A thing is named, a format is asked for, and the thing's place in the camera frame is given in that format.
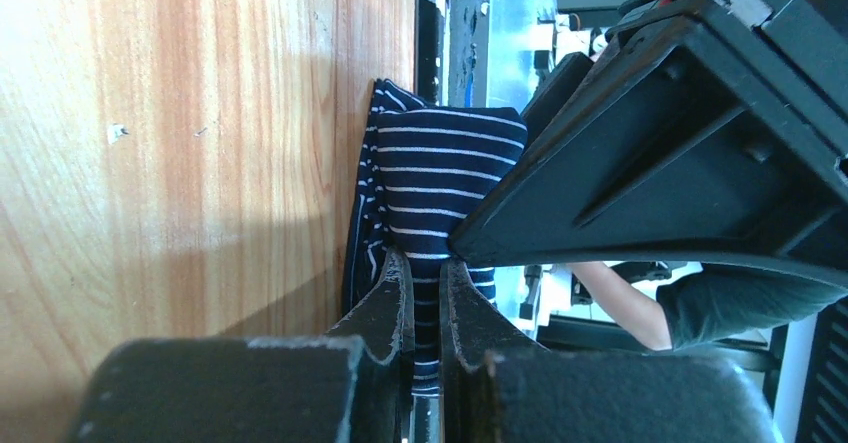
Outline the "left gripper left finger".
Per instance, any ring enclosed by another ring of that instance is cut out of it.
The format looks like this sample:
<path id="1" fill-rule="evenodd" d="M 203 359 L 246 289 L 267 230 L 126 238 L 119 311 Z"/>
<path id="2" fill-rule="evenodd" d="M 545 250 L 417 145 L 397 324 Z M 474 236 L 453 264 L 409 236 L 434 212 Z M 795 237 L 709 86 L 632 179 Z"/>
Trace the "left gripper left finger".
<path id="1" fill-rule="evenodd" d="M 412 278 L 378 282 L 320 336 L 138 339 L 95 371 L 73 442 L 398 442 L 409 426 Z"/>

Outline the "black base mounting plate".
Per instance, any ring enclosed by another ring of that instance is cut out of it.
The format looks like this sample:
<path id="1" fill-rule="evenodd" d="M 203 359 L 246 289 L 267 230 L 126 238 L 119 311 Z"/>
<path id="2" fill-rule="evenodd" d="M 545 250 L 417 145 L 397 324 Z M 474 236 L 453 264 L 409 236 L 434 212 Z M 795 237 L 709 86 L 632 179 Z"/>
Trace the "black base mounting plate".
<path id="1" fill-rule="evenodd" d="M 415 21 L 416 93 L 426 102 L 444 101 L 444 46 L 447 0 L 417 0 Z"/>

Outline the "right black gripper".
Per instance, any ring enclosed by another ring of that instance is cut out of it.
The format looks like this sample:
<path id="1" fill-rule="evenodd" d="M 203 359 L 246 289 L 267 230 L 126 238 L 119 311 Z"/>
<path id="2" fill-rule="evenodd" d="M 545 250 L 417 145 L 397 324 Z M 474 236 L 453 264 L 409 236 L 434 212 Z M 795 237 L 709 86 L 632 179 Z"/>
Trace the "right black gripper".
<path id="1" fill-rule="evenodd" d="M 847 282 L 847 41 L 807 0 L 627 0 L 615 50 L 451 237 L 476 265 Z"/>

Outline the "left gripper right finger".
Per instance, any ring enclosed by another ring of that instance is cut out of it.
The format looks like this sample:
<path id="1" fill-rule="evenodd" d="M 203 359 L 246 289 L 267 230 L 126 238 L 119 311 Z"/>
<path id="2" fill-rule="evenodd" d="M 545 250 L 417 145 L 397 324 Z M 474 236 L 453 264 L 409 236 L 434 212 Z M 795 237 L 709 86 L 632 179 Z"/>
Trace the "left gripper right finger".
<path id="1" fill-rule="evenodd" d="M 550 351 L 474 287 L 440 274 L 446 442 L 778 442 L 771 410 L 725 359 Z"/>

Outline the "person forearm in background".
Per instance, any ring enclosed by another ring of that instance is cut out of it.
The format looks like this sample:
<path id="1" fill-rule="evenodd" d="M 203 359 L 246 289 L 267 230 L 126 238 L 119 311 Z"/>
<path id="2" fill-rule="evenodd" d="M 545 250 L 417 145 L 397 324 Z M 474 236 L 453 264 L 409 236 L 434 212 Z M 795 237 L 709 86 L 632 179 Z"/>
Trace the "person forearm in background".
<path id="1" fill-rule="evenodd" d="M 572 274 L 612 320 L 651 351 L 672 349 L 663 308 L 604 262 L 569 263 Z"/>

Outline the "navy striped underwear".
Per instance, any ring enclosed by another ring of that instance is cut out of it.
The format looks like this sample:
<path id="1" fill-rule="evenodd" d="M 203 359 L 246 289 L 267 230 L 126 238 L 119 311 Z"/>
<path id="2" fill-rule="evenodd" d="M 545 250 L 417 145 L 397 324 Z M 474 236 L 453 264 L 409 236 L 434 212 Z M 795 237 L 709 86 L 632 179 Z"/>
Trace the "navy striped underwear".
<path id="1" fill-rule="evenodd" d="M 377 282 L 389 249 L 413 281 L 415 397 L 439 395 L 439 290 L 450 234 L 524 152 L 513 108 L 427 103 L 389 79 L 373 83 L 356 165 L 343 295 L 354 307 Z"/>

